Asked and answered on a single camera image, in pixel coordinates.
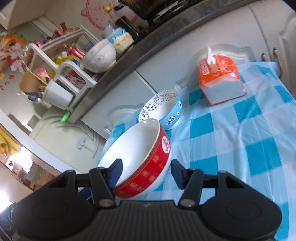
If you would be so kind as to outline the red white bowl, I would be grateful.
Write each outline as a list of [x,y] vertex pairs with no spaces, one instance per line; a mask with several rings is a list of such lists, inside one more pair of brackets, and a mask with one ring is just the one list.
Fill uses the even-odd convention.
[[106,151],[99,167],[109,167],[121,159],[123,168],[113,192],[130,199],[149,194],[164,181],[171,164],[170,140],[153,118],[141,121],[125,131]]

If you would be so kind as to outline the blue cartoon animal bowl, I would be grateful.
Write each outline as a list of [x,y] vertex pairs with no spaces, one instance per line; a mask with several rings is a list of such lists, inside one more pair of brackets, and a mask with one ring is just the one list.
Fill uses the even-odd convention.
[[138,121],[149,118],[158,120],[165,130],[172,129],[179,121],[183,104],[177,91],[170,89],[157,93],[141,109]]

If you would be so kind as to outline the orange tissue pack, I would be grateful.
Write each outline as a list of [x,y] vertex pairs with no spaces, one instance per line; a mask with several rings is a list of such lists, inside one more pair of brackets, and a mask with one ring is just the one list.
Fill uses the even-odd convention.
[[238,68],[225,55],[214,54],[207,47],[206,58],[198,64],[199,88],[210,105],[219,104],[246,95]]

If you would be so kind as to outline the blue checked tablecloth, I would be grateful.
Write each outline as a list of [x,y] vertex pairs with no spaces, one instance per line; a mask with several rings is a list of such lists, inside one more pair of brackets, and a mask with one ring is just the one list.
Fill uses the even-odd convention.
[[171,157],[186,168],[228,171],[281,209],[276,240],[295,240],[295,99],[275,62],[238,67],[247,94],[210,105],[198,83],[178,90],[182,113],[167,131]]

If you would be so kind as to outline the yellow towel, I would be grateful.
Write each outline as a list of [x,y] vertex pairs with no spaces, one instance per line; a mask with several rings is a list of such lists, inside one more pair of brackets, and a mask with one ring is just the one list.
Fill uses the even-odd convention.
[[14,155],[20,151],[20,145],[1,127],[0,129],[0,153]]

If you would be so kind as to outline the green clip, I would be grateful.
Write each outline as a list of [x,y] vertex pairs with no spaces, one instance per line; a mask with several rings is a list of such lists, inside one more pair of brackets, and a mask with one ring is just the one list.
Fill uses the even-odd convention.
[[71,112],[66,112],[64,115],[63,115],[63,117],[61,118],[61,120],[60,120],[60,123],[66,123],[66,121],[68,120],[68,118],[70,117],[70,115],[71,115]]

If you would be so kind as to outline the white utensil holder cup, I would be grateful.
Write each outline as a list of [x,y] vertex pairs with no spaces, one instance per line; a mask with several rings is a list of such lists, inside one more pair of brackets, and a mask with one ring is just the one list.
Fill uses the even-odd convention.
[[42,100],[57,108],[66,110],[73,97],[70,92],[51,80],[45,88]]

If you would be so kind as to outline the wooden spatula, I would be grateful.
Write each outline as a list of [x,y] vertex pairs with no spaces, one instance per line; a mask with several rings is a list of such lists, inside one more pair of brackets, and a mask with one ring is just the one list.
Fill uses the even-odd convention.
[[46,82],[30,71],[23,73],[19,83],[19,89],[24,93],[43,92],[46,86]]

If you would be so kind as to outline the white floral bowl on counter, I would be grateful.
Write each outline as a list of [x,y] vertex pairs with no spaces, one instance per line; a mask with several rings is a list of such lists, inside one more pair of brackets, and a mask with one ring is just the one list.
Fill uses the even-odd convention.
[[116,50],[108,39],[96,43],[80,61],[93,73],[106,72],[116,62]]

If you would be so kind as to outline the white spice rack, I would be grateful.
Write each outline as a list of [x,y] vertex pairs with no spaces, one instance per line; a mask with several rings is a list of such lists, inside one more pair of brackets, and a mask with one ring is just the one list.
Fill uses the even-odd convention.
[[[72,43],[77,43],[81,36],[85,36],[94,43],[98,42],[98,39],[92,33],[82,25],[78,25],[73,32],[57,37],[56,39],[41,45],[41,47],[38,47],[35,43],[30,43],[24,48],[26,56],[23,58],[23,61],[28,65],[30,70],[36,70],[43,63],[46,63],[55,71],[53,81],[57,84],[62,84],[61,88],[66,91],[67,96],[72,98],[68,104],[60,107],[60,109],[68,110],[70,112],[72,112],[77,104],[79,104],[84,95],[96,85],[96,81],[74,62],[67,60],[60,65],[57,65],[53,61],[53,58],[61,53],[62,44],[65,43],[70,45]],[[85,81],[85,84],[81,89],[77,88],[67,80],[65,74],[66,70],[73,70]]]

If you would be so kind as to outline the blue white container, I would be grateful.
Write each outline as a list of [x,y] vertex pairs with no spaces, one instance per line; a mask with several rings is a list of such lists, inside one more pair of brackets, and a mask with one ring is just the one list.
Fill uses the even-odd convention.
[[115,29],[107,39],[111,42],[118,55],[125,52],[134,42],[131,34],[123,28]]

